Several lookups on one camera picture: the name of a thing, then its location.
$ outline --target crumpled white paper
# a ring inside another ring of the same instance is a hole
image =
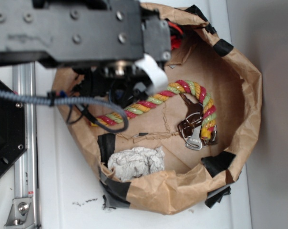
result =
[[[114,169],[115,175],[125,182],[164,170],[164,156],[162,147],[135,147],[112,154],[108,160],[108,168]]]

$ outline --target rope toy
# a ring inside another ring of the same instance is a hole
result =
[[[139,101],[128,106],[124,111],[128,119],[135,118],[138,115],[148,112],[151,108],[156,108],[157,105],[162,104],[170,97],[179,93],[190,93],[202,104],[204,109],[200,137],[204,140],[211,139],[211,133],[216,125],[216,107],[214,106],[211,94],[207,93],[206,89],[196,82],[178,80],[175,83],[170,83],[165,91],[155,94],[154,96],[149,96],[146,101]],[[97,120],[103,125],[116,125],[123,122],[121,116],[116,112],[98,116]]]

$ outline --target red wire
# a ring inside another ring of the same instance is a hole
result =
[[[182,31],[182,29],[181,29],[178,25],[176,25],[176,24],[174,24],[174,23],[172,23],[172,22],[170,22],[170,21],[167,21],[167,23],[168,23],[169,26],[173,27],[173,28],[176,29],[181,35],[183,35],[183,31]]]

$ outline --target brown paper bag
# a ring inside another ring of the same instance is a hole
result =
[[[165,171],[123,183],[101,163],[97,140],[105,131],[89,126],[86,119],[68,128],[100,179],[109,206],[174,214],[237,181],[258,138],[262,78],[243,54],[214,33],[195,6],[187,11],[158,4],[144,3],[142,6],[158,8],[162,19],[185,26],[187,36],[181,47],[172,51],[165,72],[169,82],[191,80],[210,92],[217,108],[218,144],[200,151],[185,147],[177,124],[184,119],[187,107],[179,96],[174,96],[131,119],[128,130],[115,136],[114,152],[136,146],[163,146],[165,152]],[[81,80],[75,77],[76,73],[71,69],[58,70],[53,89],[68,90]],[[66,118],[68,108],[62,106],[59,110]],[[91,107],[90,111],[95,115],[109,113],[97,107]],[[148,134],[138,137],[139,133]]]

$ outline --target black plate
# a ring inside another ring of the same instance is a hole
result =
[[[0,89],[9,89],[0,81]],[[25,152],[24,105],[0,99],[0,178]]]

